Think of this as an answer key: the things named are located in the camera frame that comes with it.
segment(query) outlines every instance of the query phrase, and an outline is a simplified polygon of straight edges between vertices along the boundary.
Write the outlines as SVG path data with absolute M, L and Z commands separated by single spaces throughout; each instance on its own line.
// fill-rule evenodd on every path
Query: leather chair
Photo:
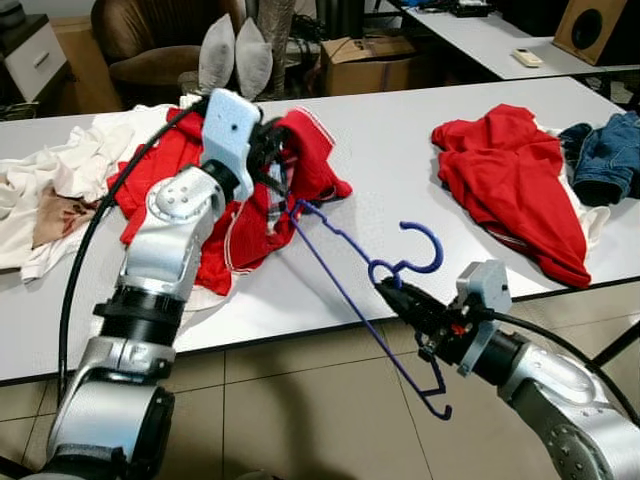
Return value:
M 96 0 L 93 31 L 126 108 L 177 103 L 178 77 L 197 71 L 200 45 L 218 18 L 236 32 L 243 0 Z

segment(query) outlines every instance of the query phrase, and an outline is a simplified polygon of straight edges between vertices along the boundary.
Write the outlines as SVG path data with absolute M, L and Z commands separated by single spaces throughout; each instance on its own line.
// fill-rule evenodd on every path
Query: hanger hook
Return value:
M 368 273 L 369 273 L 369 279 L 374 284 L 376 282 L 375 282 L 375 277 L 373 275 L 373 272 L 376 267 L 384 267 L 387 270 L 389 270 L 393 275 L 393 280 L 396 288 L 400 288 L 402 287 L 402 280 L 400 279 L 399 274 L 400 274 L 400 271 L 404 270 L 405 268 L 408 268 L 409 270 L 416 273 L 432 273 L 432 272 L 435 272 L 442 265 L 442 262 L 444 260 L 444 252 L 442 249 L 442 244 L 440 243 L 440 240 L 438 240 L 438 237 L 436 237 L 431 230 L 429 230 L 424 225 L 421 225 L 416 222 L 400 222 L 400 228 L 402 230 L 418 230 L 419 232 L 423 233 L 431 241 L 431 244 L 433 245 L 433 249 L 435 250 L 433 261 L 428 265 L 420 266 L 420 265 L 414 265 L 413 263 L 407 260 L 400 260 L 395 265 L 391 265 L 388 262 L 385 262 L 384 260 L 373 260 L 371 263 L 369 263 Z

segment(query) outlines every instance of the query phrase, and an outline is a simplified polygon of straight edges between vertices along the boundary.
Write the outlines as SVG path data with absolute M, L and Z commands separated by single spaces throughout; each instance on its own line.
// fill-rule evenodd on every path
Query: blue hanger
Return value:
M 300 210 L 303 208 L 305 210 L 310 211 L 314 215 L 317 215 L 318 217 L 320 217 L 325 227 L 331 230 L 331 232 L 334 233 L 335 235 L 338 235 L 344 238 L 349 243 L 349 245 L 351 245 L 351 247 L 353 247 L 353 249 L 356 252 L 358 252 L 358 255 L 360 255 L 368 265 L 367 272 L 369 274 L 369 280 L 371 280 L 371 283 L 374 285 L 376 283 L 375 277 L 374 277 L 374 270 L 377 267 L 384 267 L 387 270 L 389 270 L 389 272 L 393 276 L 395 287 L 401 288 L 402 280 L 400 279 L 400 272 L 405 268 L 416 273 L 432 273 L 432 272 L 435 272 L 438 268 L 440 268 L 440 266 L 442 265 L 442 261 L 444 260 L 442 244 L 440 243 L 440 240 L 438 240 L 438 237 L 436 237 L 434 233 L 431 230 L 429 230 L 427 227 L 419 223 L 400 222 L 400 228 L 402 230 L 417 230 L 423 233 L 431 241 L 431 244 L 433 245 L 433 249 L 435 250 L 433 261 L 429 265 L 425 265 L 422 267 L 419 265 L 414 265 L 413 263 L 407 260 L 400 260 L 395 265 L 391 265 L 386 260 L 381 260 L 381 259 L 371 260 L 369 255 L 366 254 L 366 252 L 362 249 L 362 247 L 358 245 L 355 242 L 355 240 L 349 236 L 349 234 L 344 232 L 344 230 L 341 230 L 331 225 L 327 216 L 324 213 L 322 213 L 320 209 L 313 206 L 311 203 L 305 200 L 298 200 L 291 212 L 291 215 L 294 215 L 294 216 L 297 215 L 300 212 Z
M 395 265 L 391 265 L 391 264 L 389 264 L 388 262 L 386 262 L 384 260 L 380 260 L 380 259 L 371 260 L 369 255 L 366 254 L 366 252 L 362 249 L 362 247 L 360 247 L 360 245 L 358 245 L 355 242 L 355 240 L 353 240 L 343 230 L 341 230 L 339 228 L 336 228 L 333 225 L 331 225 L 331 223 L 329 222 L 329 219 L 327 218 L 327 216 L 324 213 L 322 213 L 318 208 L 313 206 L 311 203 L 306 202 L 304 200 L 298 200 L 295 203 L 294 208 L 292 210 L 288 211 L 291 223 L 293 224 L 295 229 L 298 231 L 298 233 L 302 237 L 302 240 L 307 244 L 307 246 L 309 247 L 309 249 L 311 250 L 313 255 L 320 262 L 320 265 L 322 265 L 322 267 L 324 268 L 324 270 L 327 273 L 327 275 L 329 275 L 329 277 L 331 278 L 331 280 L 333 281 L 335 286 L 338 288 L 340 293 L 342 293 L 342 295 L 345 298 L 345 300 L 347 301 L 347 303 L 349 303 L 349 305 L 354 310 L 356 315 L 358 315 L 358 317 L 365 324 L 365 326 L 367 327 L 367 329 L 369 330 L 371 335 L 375 338 L 375 340 L 378 342 L 380 347 L 382 347 L 382 349 L 385 351 L 385 353 L 387 354 L 389 359 L 392 361 L 394 366 L 397 368 L 398 372 L 400 372 L 400 374 L 405 378 L 405 380 L 407 380 L 409 385 L 411 385 L 413 390 L 420 397 L 420 400 L 422 400 L 422 403 L 424 403 L 424 405 L 427 407 L 427 409 L 435 417 L 437 417 L 437 418 L 439 418 L 441 420 L 449 420 L 451 418 L 451 414 L 452 414 L 452 410 L 453 410 L 451 408 L 451 405 L 446 405 L 445 408 L 444 408 L 444 412 L 439 412 L 439 411 L 437 411 L 435 409 L 435 407 L 433 405 L 431 405 L 431 403 L 428 400 L 428 397 L 431 397 L 431 396 L 434 396 L 434 395 L 442 395 L 442 394 L 447 393 L 447 388 L 446 388 L 446 385 L 444 383 L 444 378 L 442 376 L 442 372 L 440 371 L 440 367 L 438 366 L 438 363 L 437 363 L 436 359 L 434 357 L 431 357 L 431 358 L 428 359 L 428 362 L 431 365 L 431 368 L 433 369 L 433 374 L 435 376 L 435 379 L 436 379 L 436 382 L 437 382 L 438 386 L 436 388 L 432 388 L 432 389 L 429 389 L 429 390 L 423 390 L 418 386 L 418 384 L 415 382 L 415 380 L 413 380 L 411 375 L 409 375 L 409 372 L 404 368 L 402 363 L 396 358 L 396 356 L 393 354 L 393 352 L 391 352 L 391 349 L 384 342 L 384 340 L 382 339 L 380 334 L 376 331 L 376 329 L 373 328 L 371 323 L 365 318 L 365 316 L 362 313 L 362 311 L 353 302 L 353 299 L 351 299 L 351 297 L 346 292 L 344 287 L 340 284 L 340 282 L 338 281 L 338 279 L 336 278 L 334 273 L 331 271 L 331 269 L 329 268 L 329 266 L 327 265 L 325 260 L 322 258 L 322 256 L 318 252 L 318 250 L 311 243 L 311 241 L 309 240 L 307 235 L 304 233 L 304 231 L 300 228 L 300 225 L 298 224 L 298 222 L 296 220 L 296 217 L 298 216 L 298 214 L 300 213 L 300 211 L 302 209 L 306 209 L 309 212 L 313 213 L 314 215 L 317 215 L 318 217 L 320 217 L 320 219 L 322 220 L 322 223 L 332 233 L 344 238 L 349 243 L 349 245 L 351 245 L 351 247 L 353 247 L 353 249 L 356 252 L 358 252 L 358 255 L 360 255 L 362 257 L 362 259 L 368 265 L 369 280 L 374 285 L 375 285 L 376 282 L 375 282 L 375 278 L 373 276 L 373 271 L 374 271 L 374 269 L 376 267 L 384 267 L 384 268 L 386 268 L 387 270 L 389 270 L 391 272 L 391 275 L 393 275 L 394 285 L 395 285 L 396 288 L 401 288 L 402 287 L 402 280 L 400 279 L 400 272 L 402 270 L 404 270 L 405 268 L 407 268 L 409 270 L 412 270 L 414 272 L 417 272 L 417 273 L 431 273 L 431 272 L 436 271 L 442 265 L 442 261 L 443 261 L 443 258 L 444 258 L 444 255 L 443 255 L 443 252 L 442 252 L 442 244 L 440 243 L 438 238 L 433 234 L 433 232 L 431 232 L 431 230 L 429 230 L 427 227 L 425 227 L 423 225 L 420 225 L 419 223 L 400 222 L 400 228 L 403 229 L 403 230 L 418 230 L 419 232 L 424 233 L 427 236 L 427 238 L 429 238 L 429 240 L 431 240 L 431 243 L 433 244 L 433 248 L 435 249 L 435 256 L 434 256 L 433 261 L 429 265 L 425 265 L 423 267 L 414 265 L 411 262 L 408 262 L 406 260 L 401 260 L 400 262 L 396 263 Z M 422 334 L 420 334 L 419 332 L 416 332 L 416 341 L 418 342 L 419 346 L 422 346 L 421 345 L 421 343 L 422 343 L 421 337 L 422 337 Z

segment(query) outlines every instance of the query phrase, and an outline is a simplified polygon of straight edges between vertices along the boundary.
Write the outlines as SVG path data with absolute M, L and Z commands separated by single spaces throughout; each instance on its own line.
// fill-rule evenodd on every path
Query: red clothing pile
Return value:
M 179 113 L 170 109 L 167 119 Z M 162 137 L 140 161 L 116 194 L 116 201 L 129 224 L 121 236 L 129 244 L 146 215 L 145 198 L 158 181 L 175 175 L 186 165 L 198 165 L 203 151 L 203 118 L 192 113 Z M 306 110 L 295 109 L 277 125 L 292 131 L 284 158 L 291 195 L 290 208 L 297 199 L 328 200 L 351 194 L 348 183 L 340 180 L 327 164 L 334 141 L 320 123 Z M 119 164 L 122 171 L 126 163 Z M 113 185 L 118 174 L 108 180 Z M 267 225 L 270 191 L 256 184 L 253 196 L 242 203 L 231 202 L 204 243 L 196 284 L 226 295 L 231 288 L 231 272 L 249 272 L 259 267 L 266 256 L 287 245 L 294 233 L 286 213 L 272 227 Z
M 438 177 L 471 217 L 505 245 L 535 260 L 549 277 L 585 288 L 587 245 L 558 175 L 560 141 L 540 131 L 524 108 L 500 105 L 476 122 L 433 131 L 444 151 Z

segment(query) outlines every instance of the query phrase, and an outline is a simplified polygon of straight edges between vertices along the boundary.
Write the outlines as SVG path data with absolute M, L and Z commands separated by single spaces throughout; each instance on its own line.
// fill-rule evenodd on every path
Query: table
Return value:
M 455 294 L 455 280 L 472 261 L 506 262 L 512 295 L 526 298 L 567 292 L 543 276 L 525 257 L 480 229 L 436 178 L 436 151 L 429 137 L 445 121 L 476 119 L 504 102 L 522 105 L 549 127 L 577 122 L 601 125 L 621 110 L 570 78 L 465 85 L 383 94 L 265 103 L 265 118 L 302 104 L 315 112 L 338 142 L 332 162 L 351 182 L 354 194 L 324 207 L 333 223 L 350 232 L 374 258 L 395 262 L 430 261 L 432 252 L 419 234 L 401 232 L 400 220 L 430 227 L 441 239 L 445 262 L 431 275 L 404 278 L 441 301 Z M 73 125 L 88 127 L 92 116 L 59 117 L 0 125 L 3 157 L 27 155 L 42 144 L 64 142 Z M 28 135 L 32 140 L 24 142 Z M 637 249 L 640 202 L 613 207 L 611 223 L 587 268 L 594 284 L 640 277 Z M 69 337 L 69 365 L 80 359 L 94 328 L 95 303 L 112 294 L 123 257 L 118 235 L 125 222 L 115 210 L 99 227 L 83 267 Z M 346 289 L 368 318 L 391 311 L 369 286 L 362 261 L 346 245 L 304 218 L 303 228 L 326 255 Z M 62 292 L 72 263 L 66 258 L 45 278 L 24 286 L 17 273 L 0 276 L 0 381 L 50 374 L 56 368 Z M 345 327 L 357 319 L 297 236 L 272 254 L 257 271 L 242 277 L 229 301 L 201 311 L 180 328 L 179 352 L 228 348 L 267 339 Z
M 553 37 L 532 37 L 497 13 L 471 18 L 458 18 L 451 13 L 421 13 L 416 8 L 409 8 L 406 13 L 502 80 L 640 69 L 640 65 L 589 65 L 553 45 Z M 525 67 L 511 56 L 516 48 L 529 49 L 544 64 L 538 68 Z

